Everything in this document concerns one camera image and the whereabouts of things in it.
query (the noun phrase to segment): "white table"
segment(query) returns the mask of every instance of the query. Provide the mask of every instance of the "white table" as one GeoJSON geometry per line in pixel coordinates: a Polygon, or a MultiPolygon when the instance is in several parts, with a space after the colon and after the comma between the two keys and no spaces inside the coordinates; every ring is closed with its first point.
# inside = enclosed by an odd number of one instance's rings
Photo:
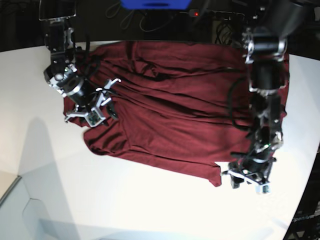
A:
{"type": "MultiPolygon", "coordinates": [[[[45,47],[0,53],[0,170],[22,175],[64,240],[282,240],[320,141],[320,62],[290,56],[291,82],[272,193],[92,154],[64,123],[45,47]]],[[[227,168],[221,163],[222,170],[227,168]]]]}

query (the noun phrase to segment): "blue device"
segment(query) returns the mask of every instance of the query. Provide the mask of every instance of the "blue device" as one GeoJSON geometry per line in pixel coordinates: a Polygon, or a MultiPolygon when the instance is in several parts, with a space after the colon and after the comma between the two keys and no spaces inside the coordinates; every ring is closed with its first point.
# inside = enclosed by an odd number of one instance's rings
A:
{"type": "Polygon", "coordinates": [[[126,9],[177,9],[184,10],[191,0],[121,0],[126,9]]]}

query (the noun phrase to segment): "red shirt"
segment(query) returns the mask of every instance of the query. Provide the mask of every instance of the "red shirt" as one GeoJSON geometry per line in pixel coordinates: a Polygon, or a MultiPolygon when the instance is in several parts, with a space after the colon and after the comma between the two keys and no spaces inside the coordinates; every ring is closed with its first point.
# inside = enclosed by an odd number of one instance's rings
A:
{"type": "MultiPolygon", "coordinates": [[[[246,74],[242,53],[212,44],[135,41],[99,47],[101,67],[91,81],[103,86],[120,78],[112,96],[119,120],[108,117],[84,134],[88,148],[150,166],[208,179],[221,184],[215,162],[231,162],[230,152],[247,152],[247,132],[231,125],[227,111],[228,90],[246,74]],[[222,71],[225,68],[239,72],[222,71]]],[[[285,104],[288,88],[282,91],[285,104]]],[[[235,118],[250,118],[248,83],[233,92],[235,118]]],[[[64,99],[64,112],[74,103],[64,99]]],[[[74,122],[80,126],[79,119],[74,122]]],[[[250,120],[237,120],[248,125],[250,120]]]]}

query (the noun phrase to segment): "maroon cloth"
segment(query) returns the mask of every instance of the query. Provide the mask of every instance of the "maroon cloth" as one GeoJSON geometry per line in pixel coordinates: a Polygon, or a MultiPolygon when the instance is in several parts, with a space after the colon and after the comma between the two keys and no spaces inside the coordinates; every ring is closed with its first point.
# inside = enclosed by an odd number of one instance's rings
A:
{"type": "MultiPolygon", "coordinates": [[[[107,79],[122,79],[113,89],[119,120],[108,116],[109,126],[100,125],[84,134],[88,148],[150,166],[208,179],[221,184],[220,167],[230,162],[230,152],[246,152],[246,132],[231,125],[227,93],[232,83],[246,74],[242,53],[212,44],[172,42],[119,42],[99,47],[101,67],[91,80],[103,86],[107,79]],[[221,68],[241,72],[219,72],[221,68]]],[[[288,88],[282,90],[285,104],[288,88]]],[[[233,106],[248,108],[248,83],[233,94],[233,106]]],[[[64,112],[74,103],[64,99],[64,112]]],[[[234,113],[250,117],[248,110],[234,113]]],[[[80,126],[85,122],[75,119],[80,126]]],[[[238,120],[249,124],[249,120],[238,120]]]]}

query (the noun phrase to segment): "wrinkled fabric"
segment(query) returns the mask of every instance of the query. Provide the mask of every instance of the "wrinkled fabric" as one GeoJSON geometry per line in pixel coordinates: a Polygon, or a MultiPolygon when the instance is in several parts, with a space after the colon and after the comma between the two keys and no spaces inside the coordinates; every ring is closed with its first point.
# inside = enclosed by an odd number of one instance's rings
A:
{"type": "MultiPolygon", "coordinates": [[[[104,86],[120,78],[113,95],[119,119],[87,130],[84,141],[97,155],[109,155],[221,184],[215,162],[231,162],[230,152],[247,152],[247,132],[232,126],[227,110],[231,85],[247,74],[242,53],[212,44],[124,41],[90,55],[101,66],[91,81],[104,86]]],[[[288,87],[281,90],[285,105],[288,87]]],[[[248,82],[233,93],[237,123],[249,125],[248,82]]],[[[75,104],[64,99],[64,113],[75,104]]],[[[85,121],[73,119],[80,126],[85,121]]]]}

